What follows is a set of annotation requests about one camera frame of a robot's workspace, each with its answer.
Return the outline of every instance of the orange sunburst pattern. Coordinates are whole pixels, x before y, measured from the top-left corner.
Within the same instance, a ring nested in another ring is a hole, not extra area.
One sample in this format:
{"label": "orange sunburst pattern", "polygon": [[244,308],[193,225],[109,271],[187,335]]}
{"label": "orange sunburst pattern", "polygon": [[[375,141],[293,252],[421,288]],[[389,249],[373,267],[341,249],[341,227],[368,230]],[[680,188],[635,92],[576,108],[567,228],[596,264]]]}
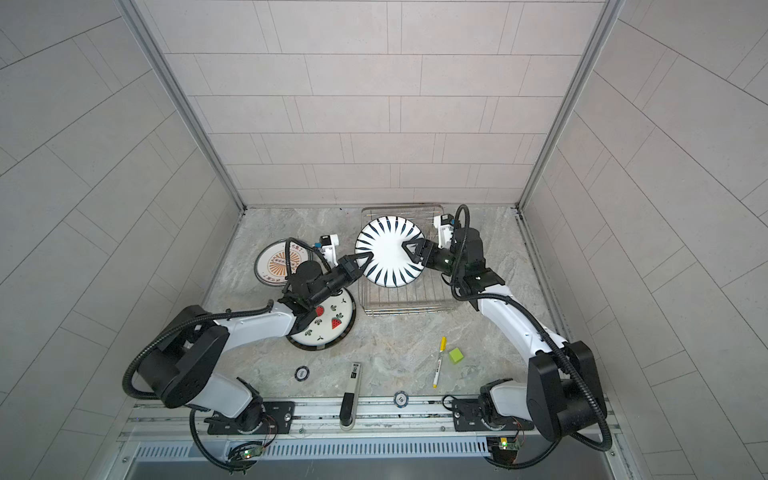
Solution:
{"label": "orange sunburst pattern", "polygon": [[[291,265],[291,272],[296,272],[296,267],[299,266],[299,263],[301,262],[301,257],[299,257],[299,254],[296,252],[290,253],[290,265]],[[278,252],[275,254],[272,258],[270,258],[269,266],[267,267],[275,276],[285,276],[286,275],[286,254],[285,252]]]}

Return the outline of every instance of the black mounting plate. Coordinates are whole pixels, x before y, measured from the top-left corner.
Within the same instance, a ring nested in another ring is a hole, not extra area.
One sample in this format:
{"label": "black mounting plate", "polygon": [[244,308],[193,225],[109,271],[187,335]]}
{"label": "black mounting plate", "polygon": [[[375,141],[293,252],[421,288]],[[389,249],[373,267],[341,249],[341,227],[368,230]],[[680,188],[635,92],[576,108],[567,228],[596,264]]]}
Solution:
{"label": "black mounting plate", "polygon": [[[264,402],[262,404],[264,415],[269,415],[277,423],[277,433],[288,433],[291,422],[293,422],[293,410],[296,408],[294,402]],[[211,418],[217,418],[218,413],[214,413]],[[269,432],[270,424],[267,420],[262,420],[255,430],[248,433],[242,433],[231,425],[224,422],[215,422],[208,424],[208,435],[266,435]]]}
{"label": "black mounting plate", "polygon": [[452,401],[453,406],[453,428],[457,432],[498,432],[517,430],[533,430],[533,422],[517,417],[509,417],[509,421],[501,428],[492,429],[482,418],[479,399],[458,399]]}

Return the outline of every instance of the yellow marker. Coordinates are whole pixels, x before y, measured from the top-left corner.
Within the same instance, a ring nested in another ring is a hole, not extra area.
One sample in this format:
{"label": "yellow marker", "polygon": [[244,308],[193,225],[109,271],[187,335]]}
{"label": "yellow marker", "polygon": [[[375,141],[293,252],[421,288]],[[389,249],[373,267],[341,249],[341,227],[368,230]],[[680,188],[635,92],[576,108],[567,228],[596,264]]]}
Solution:
{"label": "yellow marker", "polygon": [[437,388],[437,378],[440,377],[440,366],[442,365],[442,353],[445,351],[445,337],[440,342],[440,353],[437,355],[437,370],[435,370],[435,381],[432,382],[432,388]]}

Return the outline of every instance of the gray marble surface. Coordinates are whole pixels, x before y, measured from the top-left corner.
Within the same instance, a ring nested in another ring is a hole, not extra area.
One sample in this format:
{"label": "gray marble surface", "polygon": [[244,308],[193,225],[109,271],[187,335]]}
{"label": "gray marble surface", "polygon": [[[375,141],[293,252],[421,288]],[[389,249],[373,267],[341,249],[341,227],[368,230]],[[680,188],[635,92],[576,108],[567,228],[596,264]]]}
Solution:
{"label": "gray marble surface", "polygon": [[[455,206],[444,206],[454,212]],[[551,327],[544,297],[525,249],[513,210],[508,207],[470,207],[471,226],[480,231],[488,266],[507,281],[514,295],[543,323]],[[340,256],[352,253],[361,228],[360,209],[252,209],[237,231],[230,252],[204,305],[206,310],[245,310],[277,299],[280,289],[264,286],[253,275],[253,262],[268,244],[285,237],[314,243],[320,235],[337,233]],[[359,298],[357,287],[350,291]],[[440,339],[448,348],[460,348],[465,358],[454,365],[443,361],[437,389],[432,388]],[[239,376],[265,397],[341,396],[353,361],[362,362],[363,396],[390,396],[399,390],[409,395],[477,393],[496,379],[525,381],[527,361],[490,320],[468,303],[443,313],[407,316],[367,316],[358,305],[357,320],[349,335],[335,346],[307,352],[287,339],[267,339],[224,353],[216,370]],[[304,382],[293,378],[296,368],[308,366]]]}

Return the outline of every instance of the wire rack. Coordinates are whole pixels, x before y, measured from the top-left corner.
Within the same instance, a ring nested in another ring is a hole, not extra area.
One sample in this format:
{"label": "wire rack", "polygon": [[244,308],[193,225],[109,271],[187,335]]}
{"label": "wire rack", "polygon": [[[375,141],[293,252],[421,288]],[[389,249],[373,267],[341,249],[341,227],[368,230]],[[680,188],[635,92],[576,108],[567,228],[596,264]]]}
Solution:
{"label": "wire rack", "polygon": [[[437,229],[432,219],[442,215],[442,206],[418,204],[366,207],[362,209],[360,228],[362,229],[371,220],[385,215],[411,220],[421,229],[426,238],[437,241]],[[419,278],[397,288],[378,286],[369,280],[361,279],[361,281],[360,304],[370,316],[445,312],[458,306],[458,302],[451,296],[451,290],[442,281],[440,272],[436,270],[424,269]]]}

